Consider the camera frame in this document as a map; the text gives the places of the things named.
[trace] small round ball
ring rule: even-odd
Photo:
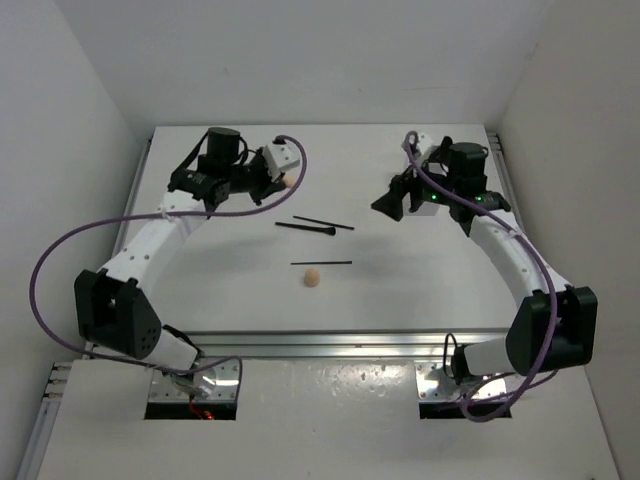
[[[320,283],[320,272],[315,268],[310,268],[304,272],[304,284],[307,287],[315,287]]]
[[[284,177],[282,177],[282,181],[284,182],[284,186],[287,188],[291,188],[296,184],[296,179],[286,173]]]

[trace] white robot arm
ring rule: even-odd
[[[198,157],[207,140],[207,152]],[[232,193],[255,203],[285,188],[284,172],[298,153],[278,141],[258,149],[250,162],[238,155],[240,134],[212,128],[173,172],[158,211],[98,272],[83,271],[74,289],[80,334],[91,342],[151,365],[188,370],[200,352],[186,335],[163,324],[149,303],[154,283],[187,238]],[[190,164],[198,158],[195,170]]]
[[[416,134],[415,139],[408,147],[412,151],[407,153],[418,159],[420,169],[430,182],[417,176],[412,165],[391,180],[389,192],[371,208],[400,221],[404,215],[402,200],[407,194],[411,212],[417,211],[425,201],[449,207],[453,220],[487,254],[520,306],[506,336],[456,347],[451,364],[454,376],[457,381],[465,381],[495,373],[527,375],[542,349],[549,325],[550,292],[532,253],[523,246],[531,242],[520,231],[510,205],[499,193],[486,190],[484,167],[488,150],[474,143],[454,144],[449,137],[438,146],[424,133]],[[444,173],[431,171],[433,164],[443,167]],[[458,200],[443,195],[444,190]],[[495,218],[478,213],[477,208],[470,208],[465,202],[482,207]],[[593,352],[597,299],[589,287],[573,287],[548,262],[544,259],[542,262],[555,291],[559,321],[538,371],[585,365]]]

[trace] white enclosure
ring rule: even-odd
[[[137,132],[495,126],[551,0],[56,0]]]

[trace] purple cable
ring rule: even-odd
[[[270,204],[265,205],[265,206],[260,207],[260,208],[256,208],[255,210],[247,210],[247,211],[243,211],[243,212],[190,212],[190,211],[179,211],[179,212],[171,212],[171,213],[167,212],[166,214],[171,216],[171,217],[188,217],[188,216],[197,216],[197,217],[246,217],[246,216],[249,216],[249,215],[257,215],[259,213],[266,212],[267,210],[271,210],[272,208],[277,207],[282,202],[284,202],[287,199],[289,199],[298,190],[298,187],[300,186],[300,184],[304,180],[305,174],[307,173],[307,153],[304,150],[304,147],[302,146],[302,144],[298,140],[296,140],[295,138],[289,137],[287,135],[280,135],[277,138],[293,143],[296,146],[296,148],[298,148],[298,150],[300,151],[301,163],[302,163],[301,168],[300,168],[300,175],[298,177],[298,180],[296,181],[295,185],[293,187],[291,187],[289,189],[289,191],[285,195],[283,195],[282,197],[280,197],[279,199],[277,199],[273,203],[270,203]],[[40,256],[40,258],[36,262],[35,267],[33,268],[33,272],[31,273],[31,280],[29,281],[29,304],[31,306],[31,311],[33,312],[33,316],[35,317],[36,322],[38,322],[38,325],[40,325],[40,328],[42,328],[42,330],[44,330],[44,332],[52,340],[54,340],[56,343],[58,343],[59,345],[62,345],[64,348],[66,348],[68,350],[71,350],[71,351],[76,352],[76,353],[80,353],[82,355],[89,355],[92,358],[100,358],[100,359],[104,359],[104,360],[112,360],[114,362],[126,363],[126,364],[129,364],[129,365],[139,365],[139,366],[146,367],[146,368],[153,368],[153,369],[159,370],[161,372],[173,373],[173,374],[178,374],[178,375],[188,375],[188,374],[192,374],[192,373],[202,372],[204,370],[208,370],[210,368],[213,368],[216,365],[220,365],[221,363],[224,363],[224,362],[226,362],[228,360],[237,360],[238,364],[239,364],[238,365],[238,388],[236,390],[236,400],[235,400],[236,403],[237,403],[238,396],[239,396],[239,393],[240,393],[240,384],[241,384],[241,380],[242,380],[242,367],[243,367],[242,359],[240,357],[238,357],[238,356],[234,355],[234,356],[224,357],[222,359],[216,360],[215,362],[208,363],[206,365],[200,365],[200,366],[198,366],[196,368],[192,368],[190,370],[179,370],[179,369],[175,369],[175,368],[162,367],[162,366],[159,366],[159,365],[151,365],[149,363],[142,362],[140,360],[133,360],[133,359],[124,358],[124,357],[118,357],[118,356],[114,356],[114,355],[105,355],[103,353],[96,353],[96,352],[92,352],[92,351],[89,351],[89,350],[85,350],[84,348],[81,348],[81,347],[76,347],[72,343],[69,343],[66,340],[64,340],[63,338],[59,337],[53,330],[51,330],[49,328],[49,326],[44,321],[44,318],[42,317],[42,314],[40,313],[40,310],[38,309],[38,304],[36,302],[36,284],[37,284],[37,281],[38,281],[38,274],[40,273],[40,270],[42,269],[42,265],[44,264],[45,260],[49,257],[49,255],[51,255],[51,253],[53,253],[53,251],[56,248],[58,248],[60,246],[60,244],[62,244],[63,242],[65,242],[69,238],[71,238],[71,237],[73,237],[73,236],[75,236],[75,235],[77,235],[79,233],[82,233],[85,230],[90,230],[92,228],[102,227],[102,226],[105,226],[105,225],[111,225],[111,224],[114,224],[114,223],[131,222],[131,221],[134,221],[134,220],[155,220],[155,219],[159,219],[159,218],[163,218],[162,217],[162,213],[147,213],[147,214],[140,214],[140,215],[127,215],[127,216],[123,216],[123,217],[107,218],[107,219],[104,219],[104,220],[98,220],[96,222],[87,223],[86,225],[82,225],[80,227],[74,228],[73,230],[65,233],[60,238],[58,238]]]
[[[469,200],[466,200],[466,199],[456,195],[455,193],[450,192],[446,188],[443,188],[440,185],[438,185],[435,181],[431,180],[427,176],[427,174],[422,170],[422,168],[420,168],[420,165],[418,164],[418,161],[416,160],[416,158],[415,158],[415,156],[413,154],[413,150],[411,148],[411,146],[412,146],[412,141],[411,141],[412,137],[417,139],[418,138],[418,133],[416,131],[411,131],[411,132],[407,133],[407,135],[405,136],[404,142],[402,142],[402,149],[407,154],[407,157],[409,158],[409,163],[411,163],[411,166],[413,167],[413,169],[416,171],[418,176],[427,185],[429,185],[429,187],[433,188],[436,192],[444,195],[445,197],[450,198],[451,200],[454,200],[454,201],[460,203],[461,205],[464,205],[467,208],[470,208],[474,212],[476,212],[476,213],[478,213],[480,215],[484,215],[484,216],[489,217],[490,219],[495,221],[497,224],[499,224],[505,230],[507,230],[509,232],[514,231],[513,227],[511,227],[511,225],[509,225],[507,222],[502,220],[500,217],[498,217],[498,216],[494,215],[493,213],[491,213],[489,210],[486,210],[486,209],[482,208],[481,206],[476,205],[475,203],[470,202]],[[556,322],[557,322],[557,318],[558,318],[558,299],[556,298],[556,291],[555,291],[555,288],[553,286],[553,280],[551,280],[551,275],[549,275],[549,271],[545,267],[544,261],[542,260],[542,258],[540,258],[540,255],[538,255],[538,252],[536,252],[536,249],[533,248],[533,245],[531,245],[527,241],[526,238],[524,238],[523,236],[521,236],[519,234],[516,234],[514,238],[520,243],[520,245],[522,245],[522,248],[524,248],[526,250],[526,252],[533,259],[533,261],[538,264],[538,267],[540,268],[540,272],[542,273],[542,276],[544,277],[544,280],[547,283],[547,287],[549,289],[549,299],[550,299],[550,303],[551,303],[551,306],[550,306],[551,307],[551,314],[549,316],[549,326],[547,328],[547,332],[545,334],[544,341],[542,342],[542,347],[540,348],[540,352],[538,352],[538,356],[536,357],[536,360],[534,361],[534,363],[533,363],[533,365],[531,367],[531,370],[529,370],[529,373],[525,377],[525,379],[522,382],[522,384],[520,384],[520,386],[514,392],[508,394],[509,399],[505,403],[503,403],[500,407],[498,407],[496,410],[494,410],[493,412],[491,412],[491,413],[489,413],[487,415],[474,416],[474,415],[471,415],[469,413],[469,407],[471,405],[473,405],[473,403],[474,403],[471,400],[471,398],[470,397],[465,397],[465,398],[463,398],[461,400],[460,403],[461,403],[461,410],[462,410],[463,415],[467,419],[469,419],[469,420],[471,420],[473,422],[478,422],[478,423],[488,422],[488,421],[493,420],[494,418],[498,418],[498,417],[502,416],[502,414],[504,414],[504,412],[506,412],[509,408],[511,408],[513,406],[513,404],[516,403],[518,401],[518,399],[524,394],[524,392],[527,391],[527,389],[531,386],[531,383],[533,382],[533,379],[535,378],[535,376],[540,371],[540,368],[542,367],[542,363],[544,362],[544,359],[545,359],[545,357],[547,355],[547,352],[549,351],[549,347],[551,347],[551,341],[553,340],[553,332],[555,331],[555,328],[556,328]]]
[[[557,374],[558,374],[558,370],[554,370],[549,375],[544,377],[542,380],[538,380],[537,382],[534,382],[531,385],[529,385],[529,388],[527,390],[531,390],[532,388],[539,387],[543,383],[547,383],[549,380],[551,380]],[[468,397],[468,398],[473,397],[476,393],[478,393],[478,391],[480,391],[480,389],[482,387],[490,384],[494,380],[500,380],[500,379],[503,379],[503,378],[511,377],[513,375],[515,375],[515,374],[514,373],[501,373],[499,375],[495,375],[495,376],[493,376],[491,378],[488,378],[487,380],[482,381],[478,385],[475,385],[471,390],[469,390],[468,392],[465,392],[464,396]],[[483,398],[483,399],[479,399],[479,400],[474,400],[473,401],[473,405],[478,405],[478,404],[481,404],[481,403],[491,403],[491,402],[493,402],[495,400],[499,400],[501,398],[509,397],[512,394],[513,394],[513,392],[505,392],[505,393],[500,393],[498,395],[494,395],[493,397],[490,397],[490,398]],[[463,398],[463,395],[461,395],[460,397],[456,398],[456,400],[454,401],[453,405],[446,405],[446,406],[444,406],[442,408],[439,408],[438,410],[451,410],[453,408],[460,408],[457,404],[455,404],[455,402],[458,402],[462,398]]]

